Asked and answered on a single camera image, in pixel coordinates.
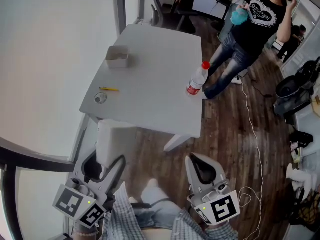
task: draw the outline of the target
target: white cable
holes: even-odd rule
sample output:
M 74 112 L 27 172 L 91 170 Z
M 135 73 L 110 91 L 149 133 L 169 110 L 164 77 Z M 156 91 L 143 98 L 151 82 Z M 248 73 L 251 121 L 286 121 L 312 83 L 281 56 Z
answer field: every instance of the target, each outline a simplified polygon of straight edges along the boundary
M 259 153 L 259 160 L 260 160 L 260 165 L 261 165 L 262 184 L 261 184 L 261 197 L 260 197 L 260 198 L 258 197 L 257 193 L 256 193 L 251 187 L 245 186 L 245 187 L 243 187 L 243 188 L 240 189 L 240 191 L 239 191 L 239 193 L 238 193 L 238 200 L 239 200 L 239 204 L 240 204 L 240 201 L 241 201 L 241 198 L 242 198 L 243 195 L 250 197 L 249 202 L 247 202 L 247 203 L 246 203 L 245 205 L 243 205 L 243 206 L 240 206 L 241 208 L 242 208 L 242 207 L 245 207 L 246 205 L 248 205 L 248 204 L 250 203 L 250 201 L 252 200 L 252 197 L 251 197 L 249 194 L 247 194 L 247 193 L 243 193 L 243 194 L 240 195 L 240 193 L 241 193 L 241 191 L 242 191 L 243 189 L 250 189 L 250 190 L 252 190 L 252 191 L 254 192 L 256 198 L 259 200 L 259 203 L 260 203 L 260 212 L 259 212 L 260 220 L 259 220 L 259 224 L 258 224 L 256 230 L 255 230 L 254 232 L 252 232 L 247 238 L 244 239 L 244 240 L 248 240 L 250 236 L 252 236 L 253 234 L 255 234 L 255 233 L 258 231 L 258 236 L 254 239 L 254 240 L 256 240 L 256 239 L 258 239 L 259 236 L 260 236 L 260 228 L 259 228 L 259 227 L 260 227 L 261 220 L 262 220 L 262 213 L 261 213 L 261 212 L 262 212 L 262 197 L 263 197 L 263 186 L 264 186 L 264 182 L 265 182 L 264 176 L 263 176 L 263 169 L 264 169 L 264 167 L 263 167 L 262 162 L 261 162 L 261 152 L 260 152 L 260 149 L 259 149 L 259 146 L 258 146 L 258 137 L 257 137 L 257 135 L 256 135 L 256 133 L 255 133 L 254 125 L 253 125 L 253 123 L 251 122 L 251 119 L 250 119 L 250 110 L 249 110 L 249 107 L 248 107 L 248 96 L 246 95 L 246 93 L 245 93 L 245 91 L 244 91 L 244 84 L 243 84 L 243 83 L 242 83 L 242 92 L 243 92 L 243 94 L 245 95 L 245 98 L 246 98 L 246 103 L 245 103 L 245 105 L 246 105 L 246 109 L 248 110 L 249 122 L 250 122 L 251 127 L 252 127 L 252 131 L 253 131 L 253 134 L 254 134 L 254 137 L 255 137 L 256 148 L 257 148 L 258 153 Z

